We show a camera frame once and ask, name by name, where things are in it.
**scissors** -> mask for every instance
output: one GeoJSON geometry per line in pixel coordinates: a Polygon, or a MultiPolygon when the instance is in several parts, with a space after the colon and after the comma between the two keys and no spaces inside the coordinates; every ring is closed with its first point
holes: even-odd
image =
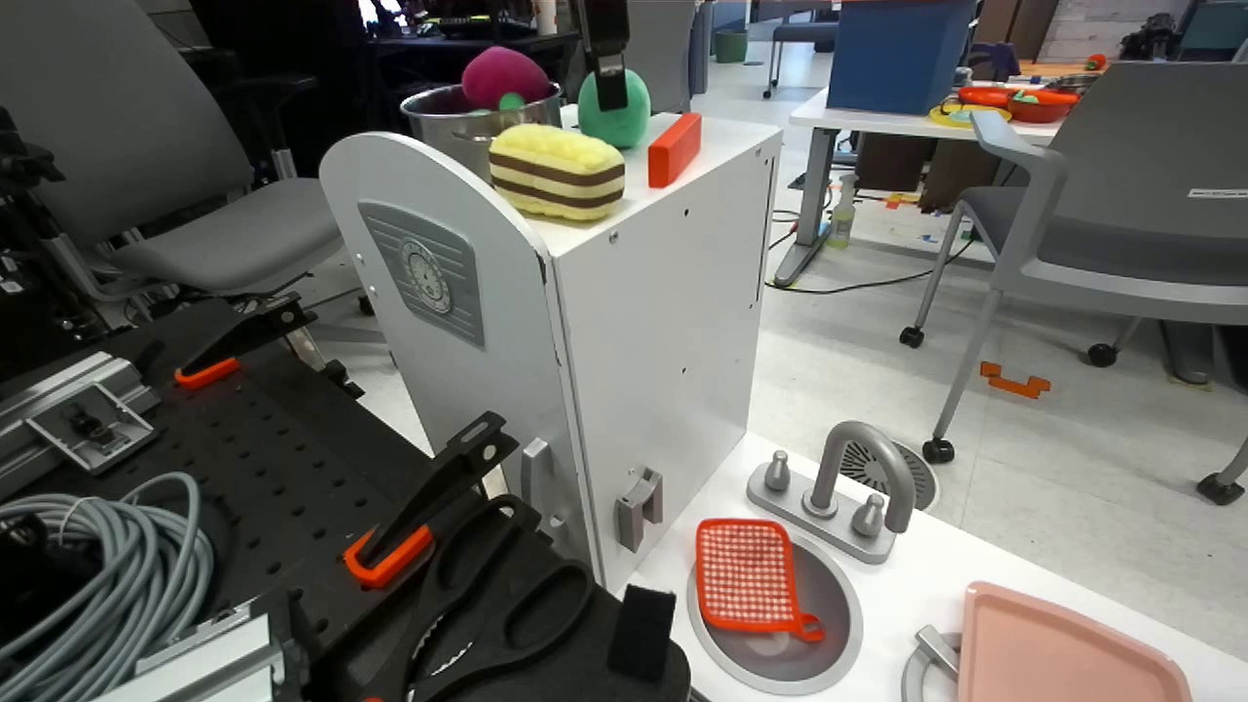
{"type": "Polygon", "coordinates": [[[418,638],[418,648],[410,654],[410,665],[405,665],[405,682],[410,682],[405,699],[410,702],[436,702],[473,677],[539,658],[540,651],[548,651],[555,645],[562,645],[577,626],[595,586],[579,565],[557,557],[557,561],[544,561],[535,577],[527,577],[527,586],[518,591],[499,595],[499,602],[484,602],[478,626],[466,638],[461,638],[448,654],[441,654],[436,661],[423,661],[431,651],[431,638],[441,635],[441,624],[461,611],[461,606],[466,602],[477,581],[484,581],[478,572],[488,565],[503,561],[499,555],[506,541],[510,539],[488,541],[484,551],[477,551],[477,561],[464,565],[461,572],[441,569],[453,557],[431,561],[423,589],[431,589],[436,602],[443,595],[443,607],[423,626],[423,635],[418,638]],[[535,624],[539,632],[518,635],[518,624],[544,595],[562,595],[557,607],[544,607],[544,617],[535,624]]]}

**office chair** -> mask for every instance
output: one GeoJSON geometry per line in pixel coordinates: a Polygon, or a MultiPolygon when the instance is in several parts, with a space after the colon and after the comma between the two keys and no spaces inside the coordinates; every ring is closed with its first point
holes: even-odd
{"type": "Polygon", "coordinates": [[[337,249],[317,180],[249,192],[218,102],[132,0],[0,4],[0,48],[3,108],[66,177],[36,200],[87,295],[258,295],[337,249]]]}
{"type": "Polygon", "coordinates": [[[930,465],[956,457],[942,434],[1002,300],[1121,321],[1248,323],[1242,106],[1248,67],[1116,63],[1050,151],[1010,134],[999,113],[974,113],[977,144],[1026,169],[1028,187],[961,192],[916,323],[899,333],[899,342],[924,342],[946,249],[969,218],[999,262],[924,444],[930,465]]]}

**white table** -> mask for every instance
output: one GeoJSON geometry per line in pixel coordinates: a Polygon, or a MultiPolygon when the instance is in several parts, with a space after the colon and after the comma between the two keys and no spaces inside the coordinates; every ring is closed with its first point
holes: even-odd
{"type": "MultiPolygon", "coordinates": [[[[787,288],[824,249],[824,196],[825,196],[825,169],[834,134],[883,134],[883,138],[919,138],[919,141],[974,141],[969,127],[934,126],[924,113],[867,113],[867,108],[829,108],[825,89],[802,102],[790,113],[794,126],[811,126],[811,151],[805,151],[805,184],[802,204],[794,216],[794,236],[776,268],[776,283],[787,288]]],[[[1050,144],[1058,126],[1019,126],[1019,138],[1034,144],[1050,144]]]]}
{"type": "MultiPolygon", "coordinates": [[[[1248,661],[1231,658],[1185,632],[1172,632],[1134,607],[1121,607],[1062,572],[1050,572],[1034,561],[1023,561],[974,533],[961,533],[930,513],[911,513],[909,531],[896,539],[891,557],[881,565],[863,565],[825,541],[802,533],[802,528],[787,528],[794,541],[802,541],[815,557],[843,569],[863,607],[863,651],[855,665],[820,691],[761,691],[740,677],[722,654],[713,654],[699,635],[699,606],[690,591],[695,572],[695,531],[700,518],[770,518],[766,509],[743,498],[743,479],[770,457],[770,444],[761,437],[743,437],[740,448],[708,477],[708,483],[695,495],[695,504],[672,524],[672,531],[649,547],[644,565],[635,569],[635,586],[668,589],[678,595],[672,638],[685,651],[695,671],[695,691],[713,702],[764,702],[764,699],[850,699],[850,702],[891,702],[899,699],[899,671],[911,651],[911,635],[930,624],[939,632],[961,626],[961,591],[969,581],[994,581],[1071,611],[1085,611],[1121,635],[1134,635],[1163,654],[1169,654],[1194,702],[1242,702],[1248,699],[1248,661]]],[[[790,470],[815,477],[815,465],[790,457],[790,470]]],[[[838,479],[838,490],[863,498],[867,487],[855,479],[838,479]]],[[[956,686],[939,671],[929,673],[929,702],[952,702],[956,686]]]]}

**gray cable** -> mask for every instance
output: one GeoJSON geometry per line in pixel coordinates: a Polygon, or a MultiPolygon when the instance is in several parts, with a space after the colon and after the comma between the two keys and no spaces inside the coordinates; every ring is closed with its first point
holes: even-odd
{"type": "Polygon", "coordinates": [[[36,626],[0,645],[0,658],[28,658],[0,682],[0,699],[96,699],[197,617],[215,555],[197,531],[197,483],[185,470],[152,477],[116,504],[54,490],[0,504],[0,518],[14,513],[36,513],[50,539],[96,541],[102,572],[36,626]],[[135,504],[157,483],[180,483],[185,513],[135,504]]]}

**floor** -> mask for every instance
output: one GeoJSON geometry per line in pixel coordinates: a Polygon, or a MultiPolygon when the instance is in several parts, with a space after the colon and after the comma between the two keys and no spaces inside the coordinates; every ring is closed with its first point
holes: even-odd
{"type": "MultiPolygon", "coordinates": [[[[761,102],[764,67],[713,67],[699,108],[783,126],[825,79],[825,58],[787,48],[783,80],[761,102]]],[[[783,192],[802,173],[805,134],[783,127],[776,218],[794,208],[783,192]]],[[[924,268],[929,256],[844,245],[825,249],[798,282],[805,288],[878,282],[924,268]]],[[[929,342],[909,351],[896,333],[911,321],[919,283],[850,295],[764,295],[764,333],[753,386],[753,434],[820,457],[834,421],[856,418],[903,444],[930,434],[946,378],[986,288],[984,264],[956,264],[929,342]]],[[[352,305],[327,305],[321,342],[341,356],[367,404],[419,442],[401,378],[352,305]]],[[[1248,504],[1207,508],[1194,479],[1219,466],[1248,424],[1242,388],[1224,369],[1214,386],[1169,383],[1159,334],[1145,323],[1117,368],[1093,369],[1081,348],[1108,340],[1110,321],[1050,307],[1006,307],[986,360],[1006,375],[1043,375],[1041,401],[969,386],[952,442],[959,459],[934,466],[946,518],[1043,569],[1099,589],[1154,619],[1248,658],[1248,504]]]]}

